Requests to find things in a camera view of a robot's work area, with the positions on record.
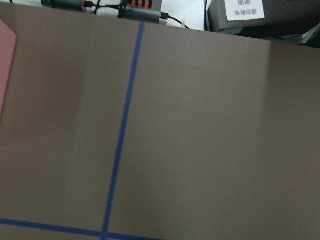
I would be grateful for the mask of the dark box with label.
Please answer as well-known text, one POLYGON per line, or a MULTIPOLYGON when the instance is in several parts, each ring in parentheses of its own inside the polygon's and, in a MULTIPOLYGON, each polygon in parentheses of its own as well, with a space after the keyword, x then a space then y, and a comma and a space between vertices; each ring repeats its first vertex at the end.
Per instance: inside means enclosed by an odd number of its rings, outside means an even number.
POLYGON ((213 0, 211 32, 250 38, 301 35, 320 23, 318 0, 213 0))

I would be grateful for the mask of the grey usb hub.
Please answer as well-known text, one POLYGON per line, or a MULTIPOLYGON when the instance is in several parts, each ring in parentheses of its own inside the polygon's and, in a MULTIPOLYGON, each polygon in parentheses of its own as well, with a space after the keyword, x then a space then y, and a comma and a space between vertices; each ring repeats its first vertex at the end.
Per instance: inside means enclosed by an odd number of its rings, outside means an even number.
POLYGON ((162 3, 162 0, 122 0, 118 18, 158 24, 162 3))

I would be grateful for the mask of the pink plastic box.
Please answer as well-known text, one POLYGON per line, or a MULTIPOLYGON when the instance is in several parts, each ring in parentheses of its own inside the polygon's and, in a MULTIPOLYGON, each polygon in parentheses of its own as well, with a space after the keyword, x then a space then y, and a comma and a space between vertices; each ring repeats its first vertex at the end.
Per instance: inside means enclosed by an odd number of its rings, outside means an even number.
POLYGON ((4 112, 16 45, 16 34, 3 21, 0 21, 0 118, 4 112))

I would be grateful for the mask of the brown paper table mat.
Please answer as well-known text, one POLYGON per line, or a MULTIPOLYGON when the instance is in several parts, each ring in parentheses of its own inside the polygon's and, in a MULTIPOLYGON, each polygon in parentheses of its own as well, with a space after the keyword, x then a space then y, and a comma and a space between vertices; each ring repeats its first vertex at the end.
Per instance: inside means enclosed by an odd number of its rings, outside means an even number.
POLYGON ((0 5, 3 240, 317 240, 320 51, 0 5))

